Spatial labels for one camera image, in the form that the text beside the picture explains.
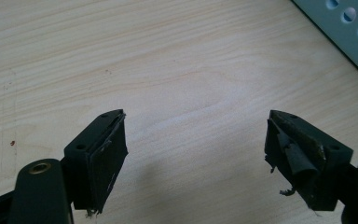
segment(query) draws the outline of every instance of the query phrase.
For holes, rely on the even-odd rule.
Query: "circular hole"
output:
[[[80,144],[80,145],[77,145],[77,146],[76,146],[77,149],[84,149],[85,147],[86,147],[86,146],[83,145],[83,144]]]
[[[330,146],[332,149],[334,150],[339,150],[339,147],[338,146]]]
[[[41,162],[35,166],[33,166],[29,173],[31,175],[37,175],[37,174],[42,174],[43,172],[46,172],[46,170],[48,170],[51,167],[50,163],[47,162]]]
[[[356,9],[353,7],[345,9],[344,13],[342,13],[342,21],[348,23],[354,21],[354,19],[356,19]]]
[[[326,1],[326,6],[329,9],[334,9],[338,6],[339,4],[339,0],[327,0]]]

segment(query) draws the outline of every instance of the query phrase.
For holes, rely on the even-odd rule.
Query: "light wood grain surface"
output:
[[[358,164],[358,70],[291,1],[0,0],[0,195],[119,108],[130,154],[76,223],[340,223],[264,161],[279,109]]]

